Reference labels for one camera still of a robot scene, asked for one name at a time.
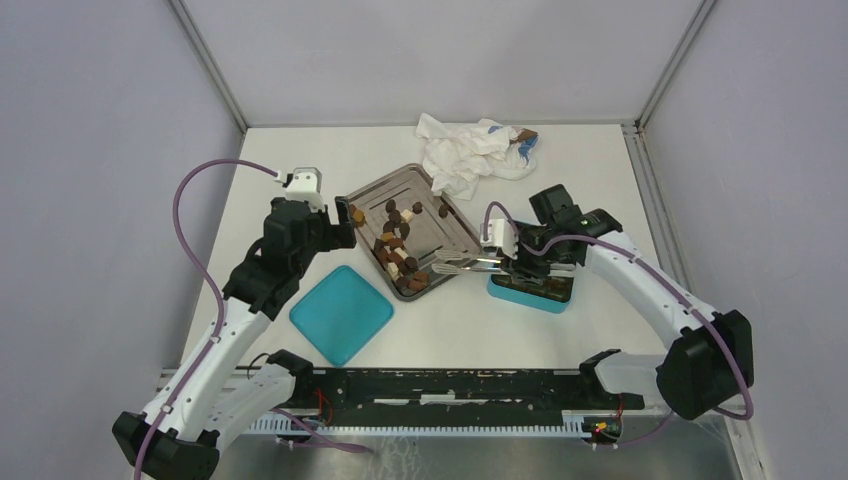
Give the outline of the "steel tongs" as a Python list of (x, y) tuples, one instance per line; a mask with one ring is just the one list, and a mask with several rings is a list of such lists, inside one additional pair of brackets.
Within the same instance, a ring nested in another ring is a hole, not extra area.
[(573, 263), (558, 263), (532, 255), (519, 256), (516, 260), (500, 255), (472, 254), (450, 250), (435, 252), (437, 260), (432, 264), (435, 273), (457, 275), (463, 272), (491, 273), (526, 278), (573, 277), (578, 266)]

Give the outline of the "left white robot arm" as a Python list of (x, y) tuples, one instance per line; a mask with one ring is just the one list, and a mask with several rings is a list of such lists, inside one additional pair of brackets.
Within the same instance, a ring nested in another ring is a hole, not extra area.
[(112, 432), (136, 479), (208, 479), (221, 454), (272, 408), (306, 405), (313, 379), (292, 370), (294, 356), (263, 366), (228, 395), (221, 393), (247, 349), (299, 290), (314, 257), (351, 249), (355, 227), (346, 197), (335, 199), (337, 224), (325, 208), (275, 198), (263, 234), (213, 292), (219, 307), (205, 341), (196, 345), (166, 387), (142, 412), (123, 412)]

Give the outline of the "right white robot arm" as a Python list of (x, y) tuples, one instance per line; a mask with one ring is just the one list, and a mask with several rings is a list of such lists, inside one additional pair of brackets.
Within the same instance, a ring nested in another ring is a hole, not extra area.
[(659, 397), (686, 420), (708, 411), (736, 419), (754, 415), (752, 327), (739, 311), (720, 312), (696, 298), (645, 257), (622, 224), (603, 209), (581, 211), (561, 184), (529, 200), (537, 222), (509, 213), (482, 222), (481, 244), (501, 253), (501, 270), (525, 285), (541, 286), (556, 268), (584, 268), (604, 280), (647, 322), (662, 355), (608, 350), (585, 361), (580, 400), (602, 408), (617, 394)]

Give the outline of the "teal chocolate box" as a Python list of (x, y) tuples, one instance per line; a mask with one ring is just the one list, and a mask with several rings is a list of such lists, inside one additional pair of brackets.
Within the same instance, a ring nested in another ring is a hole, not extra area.
[[(518, 229), (529, 227), (519, 222)], [(543, 282), (519, 282), (509, 275), (491, 274), (487, 291), (495, 298), (548, 313), (562, 313), (569, 305), (574, 287), (571, 278), (550, 278)]]

